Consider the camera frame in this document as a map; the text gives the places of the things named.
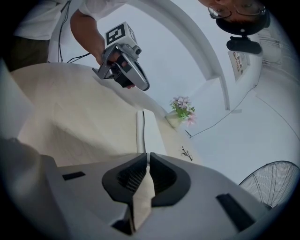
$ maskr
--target hand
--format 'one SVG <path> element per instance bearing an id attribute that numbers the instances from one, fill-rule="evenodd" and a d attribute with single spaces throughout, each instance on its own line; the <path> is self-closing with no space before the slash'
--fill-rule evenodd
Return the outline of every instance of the hand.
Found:
<path id="1" fill-rule="evenodd" d="M 115 51 L 109 58 L 109 61 L 111 62 L 115 62 L 119 57 L 121 56 L 121 54 L 117 51 Z M 101 57 L 96 57 L 96 61 L 97 63 L 99 63 L 100 65 L 103 64 L 103 61 L 102 61 L 102 58 Z M 126 62 L 123 62 L 122 63 L 122 67 L 126 66 L 127 63 Z M 134 88 L 135 85 L 130 85 L 130 86 L 127 86 L 128 89 L 131 89 L 131 88 Z"/>

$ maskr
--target nose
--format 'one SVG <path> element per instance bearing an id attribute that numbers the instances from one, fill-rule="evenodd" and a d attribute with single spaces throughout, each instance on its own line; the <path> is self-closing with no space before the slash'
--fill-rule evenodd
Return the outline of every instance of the nose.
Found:
<path id="1" fill-rule="evenodd" d="M 215 2 L 221 5 L 228 5 L 230 3 L 233 3 L 233 0 L 215 0 Z"/>

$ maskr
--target wooden table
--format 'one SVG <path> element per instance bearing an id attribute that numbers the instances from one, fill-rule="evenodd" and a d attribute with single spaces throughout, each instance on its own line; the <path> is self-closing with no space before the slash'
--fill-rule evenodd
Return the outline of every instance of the wooden table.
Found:
<path id="1" fill-rule="evenodd" d="M 144 108 L 154 112 L 167 154 L 190 161 L 182 154 L 184 146 L 193 163 L 200 164 L 188 137 L 176 132 L 166 121 L 166 112 L 137 88 L 100 80 L 90 67 L 78 64 L 38 64 L 12 76 L 35 107 L 19 140 L 52 156 L 58 166 L 136 153 L 135 115 Z"/>

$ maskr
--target fan grille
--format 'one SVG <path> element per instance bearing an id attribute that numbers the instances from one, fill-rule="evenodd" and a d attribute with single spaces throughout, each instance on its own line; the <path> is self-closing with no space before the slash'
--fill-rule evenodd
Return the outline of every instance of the fan grille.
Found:
<path id="1" fill-rule="evenodd" d="M 250 174 L 240 186 L 268 208 L 273 208 L 289 199 L 299 177 L 300 169 L 295 164 L 277 161 Z"/>

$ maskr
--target vase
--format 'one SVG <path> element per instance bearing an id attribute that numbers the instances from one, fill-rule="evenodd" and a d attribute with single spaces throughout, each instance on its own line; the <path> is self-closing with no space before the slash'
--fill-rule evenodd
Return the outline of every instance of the vase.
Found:
<path id="1" fill-rule="evenodd" d="M 178 117 L 176 110 L 169 112 L 165 118 L 174 129 L 177 129 L 182 123 L 182 119 Z"/>

